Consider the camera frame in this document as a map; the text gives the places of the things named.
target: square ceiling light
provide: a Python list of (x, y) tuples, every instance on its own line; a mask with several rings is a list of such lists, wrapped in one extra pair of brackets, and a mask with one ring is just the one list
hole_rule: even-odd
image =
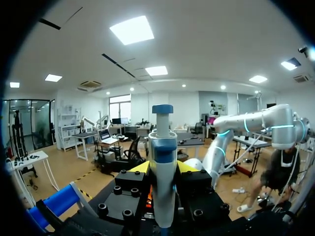
[(47, 75), (45, 80), (51, 81), (51, 82), (58, 82), (61, 78), (62, 78), (62, 76), (49, 74), (49, 75)]
[(118, 23), (109, 29), (124, 45), (154, 39), (146, 16), (132, 18), (130, 20)]
[(156, 76), (156, 75), (167, 75), (167, 69), (166, 66), (155, 66), (155, 67), (149, 67), (146, 68), (146, 71), (149, 73), (150, 76)]
[(17, 82), (10, 82), (10, 87), (11, 87), (11, 88), (19, 88), (19, 87), (20, 87), (20, 83), (17, 83)]
[(265, 82), (266, 80), (268, 80), (266, 77), (260, 76), (260, 75), (256, 75), (252, 78), (250, 78), (250, 81), (254, 82), (254, 83), (262, 83)]
[(287, 70), (294, 70), (300, 66), (301, 63), (296, 58), (291, 58), (290, 60), (282, 62), (281, 65)]

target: window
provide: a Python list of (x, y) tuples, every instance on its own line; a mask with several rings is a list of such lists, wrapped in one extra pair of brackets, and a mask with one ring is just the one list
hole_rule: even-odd
[(109, 98), (109, 116), (131, 119), (131, 94)]

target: man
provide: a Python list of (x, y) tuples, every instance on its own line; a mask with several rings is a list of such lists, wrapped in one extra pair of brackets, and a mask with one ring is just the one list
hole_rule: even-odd
[[(263, 186), (269, 187), (270, 189), (278, 189), (279, 193), (282, 193), (283, 188), (285, 187), (285, 184), (287, 183), (292, 172), (296, 152), (297, 149), (295, 148), (295, 145), (287, 150), (275, 150), (273, 152), (271, 156), (271, 162), (269, 163), (267, 170), (263, 172), (260, 176), (260, 179), (256, 180), (253, 184), (249, 202), (237, 208), (239, 213), (252, 209), (255, 199), (259, 195)], [(297, 181), (299, 171), (300, 155), (297, 154), (297, 160), (292, 178), (289, 182), (288, 188), (284, 191), (285, 194), (283, 195), (280, 202), (284, 202), (289, 199), (292, 189), (294, 189), (295, 183)]]

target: yellow black caution tape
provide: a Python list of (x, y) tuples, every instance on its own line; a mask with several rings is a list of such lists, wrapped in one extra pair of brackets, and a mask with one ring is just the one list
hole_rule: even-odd
[(77, 181), (79, 181), (80, 179), (83, 179), (85, 176), (87, 176), (88, 174), (90, 174), (90, 173), (92, 173), (92, 172), (94, 172), (94, 171), (96, 171), (96, 169), (93, 169), (93, 170), (87, 172), (85, 175), (82, 175), (82, 177), (77, 178), (74, 182), (77, 182)]
[(80, 192), (81, 192), (82, 194), (84, 194), (84, 195), (87, 196), (88, 198), (93, 199), (93, 197), (92, 197), (91, 195), (87, 194), (86, 192), (84, 192), (84, 191), (81, 190), (81, 189), (79, 189), (79, 190), (80, 190)]

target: air conditioning vent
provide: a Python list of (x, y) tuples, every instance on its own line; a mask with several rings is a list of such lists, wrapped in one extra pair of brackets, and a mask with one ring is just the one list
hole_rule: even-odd
[(297, 75), (297, 76), (294, 76), (293, 79), (297, 83), (303, 83), (303, 82), (307, 82), (310, 80), (308, 75)]
[(98, 88), (102, 84), (97, 81), (85, 81), (80, 84), (80, 87), (86, 87), (86, 88)]

